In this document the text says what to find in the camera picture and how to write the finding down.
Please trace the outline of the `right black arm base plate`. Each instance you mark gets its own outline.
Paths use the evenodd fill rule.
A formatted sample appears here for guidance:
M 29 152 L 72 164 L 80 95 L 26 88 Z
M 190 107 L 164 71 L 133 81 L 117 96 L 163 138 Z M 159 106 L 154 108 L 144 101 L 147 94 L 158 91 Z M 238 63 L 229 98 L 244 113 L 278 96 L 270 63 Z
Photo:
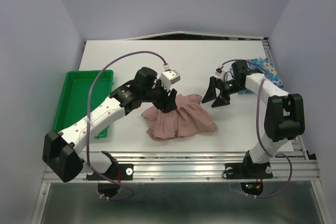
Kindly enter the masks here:
M 273 174 L 270 163 L 245 165 L 244 163 L 226 163 L 225 175 L 227 179 L 271 179 Z

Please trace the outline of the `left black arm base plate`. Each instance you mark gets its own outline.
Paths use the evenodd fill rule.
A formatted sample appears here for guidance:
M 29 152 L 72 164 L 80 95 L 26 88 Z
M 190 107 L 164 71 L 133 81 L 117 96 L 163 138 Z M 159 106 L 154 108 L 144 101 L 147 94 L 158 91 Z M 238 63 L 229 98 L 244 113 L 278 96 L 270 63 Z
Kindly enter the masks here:
M 131 163 L 97 163 L 93 166 L 104 177 L 115 181 L 131 181 L 133 179 L 134 166 Z M 85 165 L 80 172 L 80 175 L 85 175 L 86 180 L 105 180 L 105 178 L 99 176 L 89 166 Z

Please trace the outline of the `pink skirt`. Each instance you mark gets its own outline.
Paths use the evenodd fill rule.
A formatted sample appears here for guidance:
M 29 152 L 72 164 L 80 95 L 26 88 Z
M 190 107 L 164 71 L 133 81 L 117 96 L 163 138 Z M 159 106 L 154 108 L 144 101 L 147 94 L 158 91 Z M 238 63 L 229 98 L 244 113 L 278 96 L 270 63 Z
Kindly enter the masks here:
M 199 94 L 177 95 L 177 109 L 163 113 L 152 106 L 141 116 L 148 129 L 147 135 L 155 141 L 166 141 L 184 138 L 197 133 L 213 133 L 217 125 L 209 113 L 201 107 L 202 97 Z

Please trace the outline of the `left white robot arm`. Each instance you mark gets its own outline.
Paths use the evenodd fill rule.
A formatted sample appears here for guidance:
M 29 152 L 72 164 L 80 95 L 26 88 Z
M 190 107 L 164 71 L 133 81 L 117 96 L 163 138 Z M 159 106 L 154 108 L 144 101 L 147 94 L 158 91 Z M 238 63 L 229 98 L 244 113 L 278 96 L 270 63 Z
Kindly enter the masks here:
M 177 91 L 172 85 L 180 79 L 180 74 L 169 66 L 161 74 L 142 67 L 134 79 L 112 91 L 94 110 L 89 109 L 87 116 L 60 132 L 49 131 L 44 138 L 43 161 L 62 182 L 73 180 L 89 164 L 80 153 L 113 122 L 147 102 L 163 113 L 176 110 Z

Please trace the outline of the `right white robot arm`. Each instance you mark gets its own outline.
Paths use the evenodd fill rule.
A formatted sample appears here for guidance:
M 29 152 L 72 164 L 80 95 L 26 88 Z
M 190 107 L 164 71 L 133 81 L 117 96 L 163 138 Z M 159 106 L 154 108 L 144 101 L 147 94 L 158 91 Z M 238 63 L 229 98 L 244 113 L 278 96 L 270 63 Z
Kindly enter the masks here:
M 268 162 L 289 140 L 305 131 L 303 97 L 277 87 L 266 75 L 265 69 L 249 68 L 246 60 L 230 60 L 233 77 L 210 77 L 202 103 L 211 102 L 212 107 L 230 104 L 230 96 L 242 90 L 257 95 L 257 103 L 266 105 L 264 134 L 257 130 L 258 143 L 247 152 L 247 161 L 242 163 L 244 175 L 253 177 L 260 172 L 260 164 Z

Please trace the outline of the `blue floral skirt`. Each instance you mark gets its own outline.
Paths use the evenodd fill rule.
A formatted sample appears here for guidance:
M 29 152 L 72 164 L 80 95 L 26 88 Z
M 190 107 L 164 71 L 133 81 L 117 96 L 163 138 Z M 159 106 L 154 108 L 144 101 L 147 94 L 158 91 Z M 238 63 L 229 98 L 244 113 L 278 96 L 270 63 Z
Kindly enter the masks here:
M 274 66 L 274 64 L 267 58 L 255 58 L 247 60 L 247 65 L 250 69 L 258 69 L 267 75 L 267 79 L 270 80 L 279 88 L 283 88 L 283 82 L 280 80 L 280 76 Z

